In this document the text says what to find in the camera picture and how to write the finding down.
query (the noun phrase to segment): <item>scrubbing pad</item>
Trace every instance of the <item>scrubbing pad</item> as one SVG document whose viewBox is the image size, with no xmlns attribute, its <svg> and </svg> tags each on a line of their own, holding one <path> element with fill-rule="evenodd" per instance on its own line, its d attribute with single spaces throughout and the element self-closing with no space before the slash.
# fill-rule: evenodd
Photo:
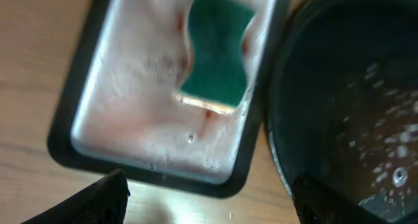
<svg viewBox="0 0 418 224">
<path fill-rule="evenodd" d="M 242 40 L 253 16 L 233 0 L 194 1 L 187 26 L 194 64 L 179 100 L 221 114 L 234 111 L 247 87 Z"/>
</svg>

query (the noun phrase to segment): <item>wooden table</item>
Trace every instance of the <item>wooden table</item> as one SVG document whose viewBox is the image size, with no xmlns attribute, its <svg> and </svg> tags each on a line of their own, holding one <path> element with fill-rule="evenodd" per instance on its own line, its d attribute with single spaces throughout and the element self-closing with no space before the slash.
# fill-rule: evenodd
<svg viewBox="0 0 418 224">
<path fill-rule="evenodd" d="M 0 0 L 1 223 L 25 221 L 101 177 L 59 166 L 46 149 L 46 135 L 89 2 Z M 209 199 L 138 182 L 129 182 L 129 189 L 125 223 L 298 223 L 263 130 L 248 181 L 231 199 Z"/>
</svg>

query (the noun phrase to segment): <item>tray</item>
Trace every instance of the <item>tray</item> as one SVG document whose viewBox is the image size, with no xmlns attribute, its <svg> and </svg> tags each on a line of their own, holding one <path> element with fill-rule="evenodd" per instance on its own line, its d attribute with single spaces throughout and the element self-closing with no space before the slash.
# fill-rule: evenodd
<svg viewBox="0 0 418 224">
<path fill-rule="evenodd" d="M 230 116 L 169 97 L 192 1 L 93 0 L 48 137 L 58 163 L 218 198 L 244 186 L 289 0 L 247 0 L 249 88 Z"/>
</svg>

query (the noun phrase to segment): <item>baking pan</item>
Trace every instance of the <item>baking pan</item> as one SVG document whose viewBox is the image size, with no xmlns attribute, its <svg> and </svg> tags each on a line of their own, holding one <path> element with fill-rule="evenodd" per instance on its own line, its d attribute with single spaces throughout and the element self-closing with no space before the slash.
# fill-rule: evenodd
<svg viewBox="0 0 418 224">
<path fill-rule="evenodd" d="M 308 173 L 387 221 L 418 208 L 418 0 L 311 0 L 274 69 L 281 178 Z"/>
<path fill-rule="evenodd" d="M 239 192 L 289 0 L 247 1 L 257 11 L 247 32 L 250 81 L 232 116 L 167 97 L 188 62 L 177 29 L 192 2 L 93 0 L 48 137 L 58 163 L 100 173 L 122 168 L 132 180 L 211 197 Z"/>
</svg>

